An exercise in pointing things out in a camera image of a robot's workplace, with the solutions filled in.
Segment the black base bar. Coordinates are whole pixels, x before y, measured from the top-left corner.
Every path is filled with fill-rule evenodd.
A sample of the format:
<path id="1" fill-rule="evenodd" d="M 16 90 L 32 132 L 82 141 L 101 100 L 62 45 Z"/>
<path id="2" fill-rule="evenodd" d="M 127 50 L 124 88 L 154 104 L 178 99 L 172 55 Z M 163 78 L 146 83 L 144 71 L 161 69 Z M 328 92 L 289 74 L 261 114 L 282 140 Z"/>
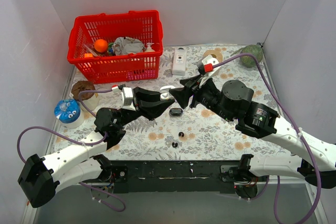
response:
<path id="1" fill-rule="evenodd" d="M 112 161 L 94 185 L 111 184 L 114 193 L 218 192 L 254 198 L 260 178 L 239 161 Z"/>

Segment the orange small block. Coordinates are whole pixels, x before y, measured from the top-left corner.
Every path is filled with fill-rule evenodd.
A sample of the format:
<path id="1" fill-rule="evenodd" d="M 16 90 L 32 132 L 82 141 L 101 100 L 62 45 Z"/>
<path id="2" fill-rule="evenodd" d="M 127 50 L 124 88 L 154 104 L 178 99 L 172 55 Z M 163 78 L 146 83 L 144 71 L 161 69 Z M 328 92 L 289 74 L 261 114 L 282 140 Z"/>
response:
<path id="1" fill-rule="evenodd" d="M 93 55 L 92 55 L 92 54 L 90 54 L 90 53 L 86 53 L 86 54 L 84 54 L 84 57 L 85 57 L 85 58 L 92 58 L 92 57 L 93 57 Z"/>

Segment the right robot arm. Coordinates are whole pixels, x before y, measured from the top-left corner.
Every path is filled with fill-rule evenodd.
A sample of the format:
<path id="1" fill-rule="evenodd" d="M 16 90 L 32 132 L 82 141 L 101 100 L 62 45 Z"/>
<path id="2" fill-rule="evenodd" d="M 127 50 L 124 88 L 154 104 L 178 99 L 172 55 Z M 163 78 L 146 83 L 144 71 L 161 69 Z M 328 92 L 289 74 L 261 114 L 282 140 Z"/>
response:
<path id="1" fill-rule="evenodd" d="M 260 158 L 242 155 L 239 165 L 224 172 L 235 182 L 267 175 L 296 177 L 324 189 L 335 187 L 335 145 L 319 140 L 294 127 L 277 111 L 252 101 L 253 90 L 241 81 L 226 81 L 218 90 L 212 79 L 202 83 L 199 76 L 181 80 L 181 88 L 170 89 L 170 95 L 182 108 L 202 104 L 226 121 L 237 120 L 241 133 L 274 143 L 288 150 L 289 157 Z"/>

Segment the white pump bottle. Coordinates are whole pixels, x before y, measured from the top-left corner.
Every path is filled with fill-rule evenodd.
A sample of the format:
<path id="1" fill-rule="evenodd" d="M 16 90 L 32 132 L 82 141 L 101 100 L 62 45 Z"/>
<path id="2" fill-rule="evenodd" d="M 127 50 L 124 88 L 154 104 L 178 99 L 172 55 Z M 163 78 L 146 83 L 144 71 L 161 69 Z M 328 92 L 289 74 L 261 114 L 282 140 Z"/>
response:
<path id="1" fill-rule="evenodd" d="M 144 52 L 155 52 L 155 50 L 152 48 L 152 46 L 154 45 L 154 43 L 147 43 L 146 44 L 146 50 Z"/>

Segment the black earbud charging case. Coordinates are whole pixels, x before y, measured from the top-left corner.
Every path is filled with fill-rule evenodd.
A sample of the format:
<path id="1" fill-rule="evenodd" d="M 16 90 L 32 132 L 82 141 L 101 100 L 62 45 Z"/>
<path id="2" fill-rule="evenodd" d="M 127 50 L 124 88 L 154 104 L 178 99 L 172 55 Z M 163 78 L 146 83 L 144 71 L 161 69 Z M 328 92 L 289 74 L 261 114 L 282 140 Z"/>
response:
<path id="1" fill-rule="evenodd" d="M 171 108 L 169 110 L 170 116 L 181 116 L 183 114 L 183 109 L 181 108 Z"/>

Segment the white rectangular box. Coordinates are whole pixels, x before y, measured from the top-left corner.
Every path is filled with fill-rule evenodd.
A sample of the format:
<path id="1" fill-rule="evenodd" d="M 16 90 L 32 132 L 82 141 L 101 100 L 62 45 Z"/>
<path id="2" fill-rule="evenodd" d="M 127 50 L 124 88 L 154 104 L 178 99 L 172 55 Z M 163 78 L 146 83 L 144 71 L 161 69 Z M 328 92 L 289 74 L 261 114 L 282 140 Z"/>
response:
<path id="1" fill-rule="evenodd" d="M 186 73 L 186 49 L 175 48 L 172 62 L 172 74 L 184 76 Z"/>

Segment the white earbud charging case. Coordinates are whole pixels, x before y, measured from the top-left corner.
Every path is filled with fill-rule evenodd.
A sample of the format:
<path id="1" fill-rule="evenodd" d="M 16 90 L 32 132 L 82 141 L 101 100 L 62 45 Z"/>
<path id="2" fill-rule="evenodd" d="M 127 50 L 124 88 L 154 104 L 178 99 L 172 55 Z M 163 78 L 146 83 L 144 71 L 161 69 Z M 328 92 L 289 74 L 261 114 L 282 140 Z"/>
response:
<path id="1" fill-rule="evenodd" d="M 175 86 L 163 86 L 160 88 L 160 100 L 174 100 L 174 97 L 170 94 L 170 90 L 175 89 Z"/>

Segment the orange fruit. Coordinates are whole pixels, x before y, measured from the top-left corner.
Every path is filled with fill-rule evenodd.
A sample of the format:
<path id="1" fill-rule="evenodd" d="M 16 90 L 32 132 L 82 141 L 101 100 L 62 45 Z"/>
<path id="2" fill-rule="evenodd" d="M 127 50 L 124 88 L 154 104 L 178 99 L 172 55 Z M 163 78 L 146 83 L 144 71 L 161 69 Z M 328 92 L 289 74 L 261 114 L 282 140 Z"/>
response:
<path id="1" fill-rule="evenodd" d="M 98 39 L 93 44 L 95 51 L 104 53 L 108 50 L 108 42 L 104 39 Z"/>

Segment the floral table mat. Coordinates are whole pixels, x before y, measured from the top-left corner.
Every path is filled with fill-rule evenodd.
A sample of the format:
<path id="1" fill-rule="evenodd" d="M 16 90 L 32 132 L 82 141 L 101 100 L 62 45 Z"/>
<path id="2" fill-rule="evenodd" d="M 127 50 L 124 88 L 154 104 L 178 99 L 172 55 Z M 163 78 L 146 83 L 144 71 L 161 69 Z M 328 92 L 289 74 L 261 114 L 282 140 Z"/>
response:
<path id="1" fill-rule="evenodd" d="M 180 87 L 180 79 L 195 76 L 196 63 L 207 50 L 217 50 L 228 59 L 233 52 L 243 45 L 197 45 L 185 46 L 187 54 L 185 76 L 172 75 L 172 61 L 176 47 L 165 47 L 160 57 L 159 75 L 157 79 L 127 82 L 128 87 L 141 87 L 147 90 L 159 91 L 165 85 Z M 213 78 L 220 90 L 228 80 L 242 81 L 254 90 L 253 101 L 263 103 L 272 109 L 278 108 L 275 100 L 265 86 L 256 67 L 246 68 L 239 59 L 224 65 Z M 120 108 L 121 95 L 116 93 L 99 94 L 100 101 L 95 109 Z M 196 108 L 183 109 L 181 116 L 170 116 L 167 109 L 159 118 L 149 121 L 138 118 L 125 126 L 126 134 L 119 144 L 104 152 L 112 160 L 234 160 L 243 154 L 253 154 L 258 157 L 286 158 L 290 152 L 282 147 L 241 134 L 235 130 L 234 122 L 226 122 L 214 112 L 202 105 Z M 84 122 L 75 129 L 58 126 L 57 132 L 73 140 L 81 140 L 94 129 L 94 118 L 89 112 L 84 112 Z"/>

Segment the clear plastic bag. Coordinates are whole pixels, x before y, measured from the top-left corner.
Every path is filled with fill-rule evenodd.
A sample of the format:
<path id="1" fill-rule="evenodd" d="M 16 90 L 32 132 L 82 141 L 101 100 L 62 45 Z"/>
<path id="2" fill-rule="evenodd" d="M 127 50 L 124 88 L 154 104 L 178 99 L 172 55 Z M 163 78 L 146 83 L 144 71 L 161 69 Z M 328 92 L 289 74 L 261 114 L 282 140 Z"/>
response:
<path id="1" fill-rule="evenodd" d="M 101 53 L 96 51 L 93 44 L 85 43 L 82 46 L 86 49 L 88 54 L 92 54 L 93 57 L 100 57 Z"/>

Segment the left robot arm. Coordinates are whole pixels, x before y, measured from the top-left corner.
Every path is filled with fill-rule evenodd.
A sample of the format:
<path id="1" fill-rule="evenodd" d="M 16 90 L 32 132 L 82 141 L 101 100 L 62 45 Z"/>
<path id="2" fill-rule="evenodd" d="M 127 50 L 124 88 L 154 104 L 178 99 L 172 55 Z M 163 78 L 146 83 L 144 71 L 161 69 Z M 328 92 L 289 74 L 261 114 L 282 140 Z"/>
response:
<path id="1" fill-rule="evenodd" d="M 103 152 L 122 140 L 127 124 L 139 117 L 152 121 L 161 116 L 175 102 L 170 89 L 172 86 L 160 91 L 114 86 L 111 91 L 121 93 L 120 109 L 100 108 L 94 121 L 96 128 L 86 137 L 52 154 L 34 154 L 26 159 L 18 184 L 31 206 L 41 207 L 57 192 L 87 180 L 113 182 L 118 172 Z"/>

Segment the beige toilet paper roll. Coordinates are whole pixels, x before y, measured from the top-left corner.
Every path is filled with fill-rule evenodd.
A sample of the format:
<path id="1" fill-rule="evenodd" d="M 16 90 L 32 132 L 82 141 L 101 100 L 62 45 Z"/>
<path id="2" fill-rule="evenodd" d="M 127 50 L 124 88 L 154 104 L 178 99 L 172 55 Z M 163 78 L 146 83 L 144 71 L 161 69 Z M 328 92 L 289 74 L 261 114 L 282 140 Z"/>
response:
<path id="1" fill-rule="evenodd" d="M 220 51 L 217 50 L 207 50 L 203 54 L 203 58 L 206 58 L 207 56 L 211 55 L 213 58 L 216 58 L 218 62 L 223 61 L 223 55 Z"/>

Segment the crumpled grey cloth bag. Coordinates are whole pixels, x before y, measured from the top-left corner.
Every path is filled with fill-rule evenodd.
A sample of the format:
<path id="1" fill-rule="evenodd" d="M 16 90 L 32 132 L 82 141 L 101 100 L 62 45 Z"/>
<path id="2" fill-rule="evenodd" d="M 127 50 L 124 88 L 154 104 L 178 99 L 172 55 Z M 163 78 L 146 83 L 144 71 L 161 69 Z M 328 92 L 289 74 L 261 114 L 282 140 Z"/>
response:
<path id="1" fill-rule="evenodd" d="M 112 44 L 116 56 L 137 54 L 143 52 L 145 46 L 142 41 L 131 37 L 118 37 Z"/>

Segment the red plastic shopping basket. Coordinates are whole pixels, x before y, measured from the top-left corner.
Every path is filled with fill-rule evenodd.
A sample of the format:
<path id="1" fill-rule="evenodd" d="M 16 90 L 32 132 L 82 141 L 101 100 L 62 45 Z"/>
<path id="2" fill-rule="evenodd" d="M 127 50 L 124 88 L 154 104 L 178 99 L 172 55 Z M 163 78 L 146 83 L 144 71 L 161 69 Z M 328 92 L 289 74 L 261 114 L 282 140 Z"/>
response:
<path id="1" fill-rule="evenodd" d="M 120 56 L 85 56 L 87 46 L 96 40 L 114 42 L 119 37 L 151 43 L 153 51 Z M 157 10 L 131 10 L 124 14 L 79 16 L 74 21 L 68 47 L 68 62 L 94 84 L 155 79 L 163 54 L 160 14 Z"/>

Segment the blue lid white container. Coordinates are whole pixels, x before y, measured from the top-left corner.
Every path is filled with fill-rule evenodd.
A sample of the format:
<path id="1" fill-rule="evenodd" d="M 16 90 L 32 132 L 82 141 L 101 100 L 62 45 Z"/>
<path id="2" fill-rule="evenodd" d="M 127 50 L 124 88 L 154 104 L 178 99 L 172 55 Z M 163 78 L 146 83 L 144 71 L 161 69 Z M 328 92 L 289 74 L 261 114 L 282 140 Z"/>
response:
<path id="1" fill-rule="evenodd" d="M 57 120 L 70 129 L 79 127 L 84 122 L 84 113 L 74 99 L 61 100 L 54 108 L 54 115 Z"/>

